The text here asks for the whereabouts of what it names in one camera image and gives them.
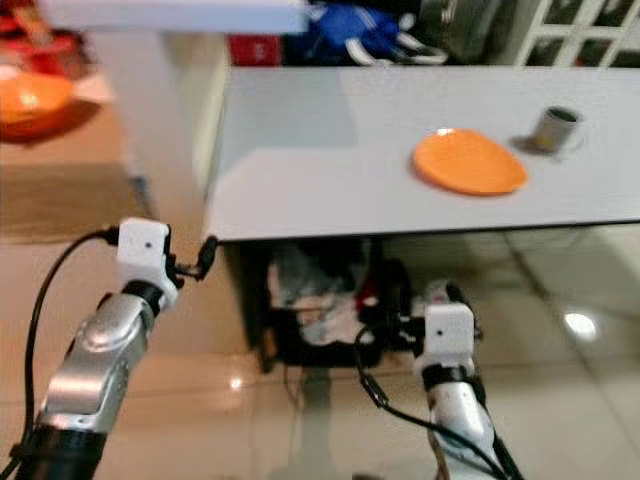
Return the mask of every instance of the gray cup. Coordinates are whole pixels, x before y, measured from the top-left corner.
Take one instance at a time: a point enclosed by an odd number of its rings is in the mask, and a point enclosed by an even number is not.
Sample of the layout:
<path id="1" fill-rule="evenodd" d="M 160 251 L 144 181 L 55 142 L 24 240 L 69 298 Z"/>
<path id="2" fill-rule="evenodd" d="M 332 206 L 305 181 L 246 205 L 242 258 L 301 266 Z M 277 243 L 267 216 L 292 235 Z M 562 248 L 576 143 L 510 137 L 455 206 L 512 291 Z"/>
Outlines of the gray cup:
<path id="1" fill-rule="evenodd" d="M 542 114 L 533 134 L 536 148 L 548 153 L 558 153 L 576 143 L 576 131 L 582 117 L 564 107 L 550 107 Z"/>

